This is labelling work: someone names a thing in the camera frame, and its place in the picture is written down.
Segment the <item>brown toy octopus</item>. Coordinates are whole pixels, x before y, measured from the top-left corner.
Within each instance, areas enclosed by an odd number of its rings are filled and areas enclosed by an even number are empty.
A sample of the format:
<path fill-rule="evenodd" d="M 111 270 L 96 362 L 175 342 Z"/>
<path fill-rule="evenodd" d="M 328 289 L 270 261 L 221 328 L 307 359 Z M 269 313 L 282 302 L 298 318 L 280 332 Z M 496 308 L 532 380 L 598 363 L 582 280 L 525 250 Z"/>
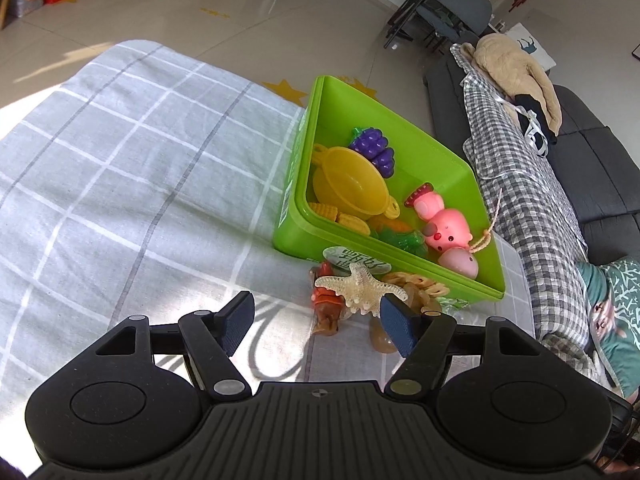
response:
<path fill-rule="evenodd" d="M 392 272 L 382 276 L 384 283 L 401 287 L 408 295 L 409 308 L 416 313 L 440 312 L 439 298 L 449 294 L 449 288 L 431 278 L 407 272 Z M 372 316 L 369 321 L 369 336 L 372 347 L 378 353 L 394 353 L 396 347 L 386 334 L 379 318 Z"/>

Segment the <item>beige starfish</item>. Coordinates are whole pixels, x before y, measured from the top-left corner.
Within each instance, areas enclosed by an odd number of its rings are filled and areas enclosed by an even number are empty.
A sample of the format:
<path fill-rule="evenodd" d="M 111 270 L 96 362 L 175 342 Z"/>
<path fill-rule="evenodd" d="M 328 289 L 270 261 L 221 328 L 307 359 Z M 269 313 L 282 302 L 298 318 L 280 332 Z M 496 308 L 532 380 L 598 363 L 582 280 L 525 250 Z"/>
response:
<path fill-rule="evenodd" d="M 351 263 L 347 276 L 319 276 L 314 286 L 342 296 L 351 314 L 380 316 L 381 301 L 385 295 L 395 296 L 402 302 L 409 299 L 408 292 L 400 286 L 377 280 L 362 263 Z"/>

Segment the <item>orange toy pumpkin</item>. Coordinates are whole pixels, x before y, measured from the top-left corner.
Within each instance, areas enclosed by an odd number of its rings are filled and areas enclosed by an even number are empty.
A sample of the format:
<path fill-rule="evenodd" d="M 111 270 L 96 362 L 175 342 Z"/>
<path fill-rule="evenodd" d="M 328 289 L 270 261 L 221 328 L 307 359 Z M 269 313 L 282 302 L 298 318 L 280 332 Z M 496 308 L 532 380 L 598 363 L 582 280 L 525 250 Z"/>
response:
<path fill-rule="evenodd" d="M 405 221 L 376 216 L 369 219 L 367 224 L 370 226 L 372 235 L 381 242 L 404 252 L 410 252 L 417 257 L 428 258 L 423 234 Z"/>

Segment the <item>pink pig toy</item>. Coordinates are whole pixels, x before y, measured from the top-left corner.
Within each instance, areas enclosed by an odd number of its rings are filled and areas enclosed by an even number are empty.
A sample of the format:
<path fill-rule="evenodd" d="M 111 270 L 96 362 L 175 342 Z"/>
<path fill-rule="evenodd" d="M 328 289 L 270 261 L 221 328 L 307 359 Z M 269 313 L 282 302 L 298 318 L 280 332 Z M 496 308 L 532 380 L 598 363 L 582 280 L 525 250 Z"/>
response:
<path fill-rule="evenodd" d="M 497 218 L 491 221 L 482 236 L 474 240 L 468 220 L 460 210 L 448 208 L 442 196 L 431 183 L 425 182 L 404 201 L 425 223 L 422 229 L 425 244 L 444 254 L 449 249 L 461 248 L 474 254 L 485 249 L 492 240 Z"/>

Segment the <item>yellow toy corn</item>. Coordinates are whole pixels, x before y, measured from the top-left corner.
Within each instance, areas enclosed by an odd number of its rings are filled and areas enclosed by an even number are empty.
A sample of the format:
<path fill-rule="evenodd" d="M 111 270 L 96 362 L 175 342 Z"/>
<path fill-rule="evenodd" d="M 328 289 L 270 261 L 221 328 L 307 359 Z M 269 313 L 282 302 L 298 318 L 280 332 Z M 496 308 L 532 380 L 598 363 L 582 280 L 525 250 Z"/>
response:
<path fill-rule="evenodd" d="M 345 229 L 349 229 L 364 236 L 369 236 L 371 234 L 371 230 L 367 225 L 367 222 L 353 216 L 352 214 L 345 214 L 333 205 L 309 203 L 309 208 L 315 214 L 318 214 L 318 216 L 337 223 Z"/>

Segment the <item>yellow toy pot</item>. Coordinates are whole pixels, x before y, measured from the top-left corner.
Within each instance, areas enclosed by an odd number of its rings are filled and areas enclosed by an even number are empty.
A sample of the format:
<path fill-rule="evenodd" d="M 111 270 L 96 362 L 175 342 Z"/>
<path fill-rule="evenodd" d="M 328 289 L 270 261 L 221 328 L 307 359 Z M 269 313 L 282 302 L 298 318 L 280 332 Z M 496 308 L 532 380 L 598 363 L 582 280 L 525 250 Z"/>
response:
<path fill-rule="evenodd" d="M 390 195 L 385 180 L 359 153 L 342 146 L 326 148 L 314 144 L 311 165 L 311 185 L 319 203 L 362 220 L 400 217 L 399 204 Z"/>

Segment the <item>purple toy grapes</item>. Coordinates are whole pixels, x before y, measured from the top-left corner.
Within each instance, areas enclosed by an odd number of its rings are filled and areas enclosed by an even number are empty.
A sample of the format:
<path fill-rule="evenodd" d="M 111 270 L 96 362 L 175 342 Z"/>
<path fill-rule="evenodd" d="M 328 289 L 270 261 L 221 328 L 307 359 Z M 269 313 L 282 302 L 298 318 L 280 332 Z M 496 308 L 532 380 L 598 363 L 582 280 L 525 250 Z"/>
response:
<path fill-rule="evenodd" d="M 380 129 L 355 128 L 348 147 L 366 158 L 384 179 L 393 177 L 395 152 Z"/>

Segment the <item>green plastic box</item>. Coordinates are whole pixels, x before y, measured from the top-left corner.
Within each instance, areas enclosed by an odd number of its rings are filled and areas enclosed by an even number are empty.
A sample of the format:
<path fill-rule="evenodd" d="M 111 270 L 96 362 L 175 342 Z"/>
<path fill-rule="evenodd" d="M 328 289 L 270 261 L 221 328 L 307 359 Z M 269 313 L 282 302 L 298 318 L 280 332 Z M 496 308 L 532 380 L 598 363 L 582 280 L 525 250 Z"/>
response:
<path fill-rule="evenodd" d="M 395 168 L 385 188 L 397 203 L 403 203 L 420 185 L 431 183 L 446 206 L 464 214 L 474 236 L 481 236 L 489 226 L 473 171 L 462 158 L 364 93 L 335 77 L 320 76 L 294 138 L 280 217 L 273 231 L 274 248 L 296 258 L 330 260 L 336 266 L 361 259 L 382 274 L 419 274 L 445 285 L 449 297 L 470 304 L 500 300 L 506 283 L 495 243 L 477 255 L 480 272 L 470 280 L 440 266 L 434 250 L 419 257 L 374 236 L 346 229 L 311 209 L 317 200 L 312 177 L 319 168 L 314 156 L 324 148 L 347 146 L 357 127 L 378 128 L 390 141 Z"/>

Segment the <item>grey checked table cloth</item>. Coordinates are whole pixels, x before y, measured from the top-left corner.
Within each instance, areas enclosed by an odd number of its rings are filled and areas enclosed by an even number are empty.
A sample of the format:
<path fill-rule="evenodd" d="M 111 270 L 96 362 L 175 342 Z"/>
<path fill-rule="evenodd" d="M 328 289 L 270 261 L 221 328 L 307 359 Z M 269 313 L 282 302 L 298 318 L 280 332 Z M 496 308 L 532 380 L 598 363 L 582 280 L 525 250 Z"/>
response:
<path fill-rule="evenodd" d="M 126 41 L 1 143 L 1 411 L 132 314 L 154 324 L 247 289 L 234 364 L 262 380 L 384 380 L 355 315 L 312 333 L 310 265 L 273 248 L 303 110 L 152 41 Z"/>

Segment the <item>teal patterned pillow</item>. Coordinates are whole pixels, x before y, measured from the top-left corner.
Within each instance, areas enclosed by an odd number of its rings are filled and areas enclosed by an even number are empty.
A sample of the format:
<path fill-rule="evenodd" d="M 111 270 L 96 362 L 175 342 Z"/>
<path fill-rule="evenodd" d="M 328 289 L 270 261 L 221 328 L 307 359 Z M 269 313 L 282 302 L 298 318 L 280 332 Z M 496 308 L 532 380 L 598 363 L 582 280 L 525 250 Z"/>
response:
<path fill-rule="evenodd" d="M 639 399 L 639 261 L 624 257 L 596 266 L 576 263 L 585 284 L 593 356 L 608 386 Z"/>

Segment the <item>black white garment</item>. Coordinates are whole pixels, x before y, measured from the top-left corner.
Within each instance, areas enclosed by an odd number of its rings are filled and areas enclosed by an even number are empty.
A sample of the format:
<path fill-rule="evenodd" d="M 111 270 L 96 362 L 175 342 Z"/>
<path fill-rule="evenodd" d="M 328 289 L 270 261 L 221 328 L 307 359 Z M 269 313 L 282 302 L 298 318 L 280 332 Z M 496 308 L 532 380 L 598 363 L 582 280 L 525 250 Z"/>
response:
<path fill-rule="evenodd" d="M 540 103 L 529 94 L 517 94 L 512 104 L 525 140 L 539 157 L 547 157 L 556 135 L 549 128 Z"/>

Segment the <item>dark grey sofa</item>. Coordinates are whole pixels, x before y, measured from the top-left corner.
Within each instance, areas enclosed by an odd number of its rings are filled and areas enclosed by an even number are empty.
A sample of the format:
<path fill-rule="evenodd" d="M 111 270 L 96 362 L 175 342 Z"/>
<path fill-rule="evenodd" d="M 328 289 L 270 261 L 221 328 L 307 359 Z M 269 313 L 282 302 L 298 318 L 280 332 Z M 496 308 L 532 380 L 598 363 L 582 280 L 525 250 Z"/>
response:
<path fill-rule="evenodd" d="M 433 136 L 458 156 L 471 135 L 462 96 L 464 71 L 451 54 L 423 75 Z M 574 207 L 588 259 L 639 258 L 639 168 L 614 133 L 569 88 L 554 87 L 563 122 L 550 165 Z"/>

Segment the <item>beige blanket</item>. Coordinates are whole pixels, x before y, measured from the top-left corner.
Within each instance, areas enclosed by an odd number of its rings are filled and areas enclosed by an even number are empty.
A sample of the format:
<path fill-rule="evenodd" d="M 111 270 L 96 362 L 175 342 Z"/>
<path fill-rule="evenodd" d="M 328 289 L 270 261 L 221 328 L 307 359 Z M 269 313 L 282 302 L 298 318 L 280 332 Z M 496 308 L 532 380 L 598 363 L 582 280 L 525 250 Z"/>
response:
<path fill-rule="evenodd" d="M 553 84 L 536 58 L 506 35 L 489 34 L 476 46 L 462 44 L 462 55 L 505 96 L 528 94 L 541 106 L 549 129 L 557 136 L 562 126 L 562 108 Z"/>

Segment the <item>white deer cushion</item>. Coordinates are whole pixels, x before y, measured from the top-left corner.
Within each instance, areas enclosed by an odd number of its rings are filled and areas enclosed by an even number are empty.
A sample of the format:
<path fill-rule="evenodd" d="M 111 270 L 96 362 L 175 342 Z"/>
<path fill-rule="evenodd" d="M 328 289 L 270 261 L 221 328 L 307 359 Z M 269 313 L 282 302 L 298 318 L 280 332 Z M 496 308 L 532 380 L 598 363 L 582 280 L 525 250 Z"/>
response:
<path fill-rule="evenodd" d="M 550 72 L 550 70 L 556 66 L 556 62 L 552 56 L 521 23 L 516 23 L 509 28 L 506 31 L 506 36 L 516 41 L 520 48 L 532 56 L 546 73 Z"/>

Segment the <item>grey chair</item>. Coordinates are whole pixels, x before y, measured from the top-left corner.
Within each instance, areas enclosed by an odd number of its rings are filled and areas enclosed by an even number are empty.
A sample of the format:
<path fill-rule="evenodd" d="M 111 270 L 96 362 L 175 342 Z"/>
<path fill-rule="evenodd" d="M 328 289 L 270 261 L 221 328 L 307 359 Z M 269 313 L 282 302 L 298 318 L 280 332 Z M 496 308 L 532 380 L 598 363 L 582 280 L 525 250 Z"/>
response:
<path fill-rule="evenodd" d="M 416 16 L 430 25 L 437 37 L 455 44 L 467 32 L 482 36 L 491 14 L 490 0 L 406 0 L 387 22 L 390 28 L 384 49 L 397 37 L 413 40 L 404 27 Z"/>

